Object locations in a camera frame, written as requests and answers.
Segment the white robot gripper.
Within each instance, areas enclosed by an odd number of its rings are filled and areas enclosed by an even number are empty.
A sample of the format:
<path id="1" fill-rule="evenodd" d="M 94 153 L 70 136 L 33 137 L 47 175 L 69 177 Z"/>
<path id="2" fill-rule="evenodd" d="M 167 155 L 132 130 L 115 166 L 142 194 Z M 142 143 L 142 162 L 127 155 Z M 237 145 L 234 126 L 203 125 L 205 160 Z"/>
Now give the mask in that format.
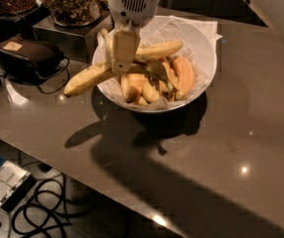
<path id="1" fill-rule="evenodd" d="M 131 25 L 116 29 L 113 34 L 112 70 L 126 73 L 140 44 L 140 30 L 154 18 L 160 0 L 108 0 L 110 14 L 118 25 Z"/>

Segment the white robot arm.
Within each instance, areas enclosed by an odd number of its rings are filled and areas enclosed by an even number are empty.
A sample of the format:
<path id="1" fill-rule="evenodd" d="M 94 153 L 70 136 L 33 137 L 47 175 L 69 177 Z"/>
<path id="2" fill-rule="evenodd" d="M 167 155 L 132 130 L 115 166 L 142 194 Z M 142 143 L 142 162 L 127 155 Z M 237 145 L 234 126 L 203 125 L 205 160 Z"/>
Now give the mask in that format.
<path id="1" fill-rule="evenodd" d="M 284 43 L 284 0 L 244 0 L 254 13 Z M 125 73 L 133 63 L 140 43 L 140 30 L 155 17 L 160 0 L 108 0 L 115 22 L 111 64 L 116 73 Z"/>

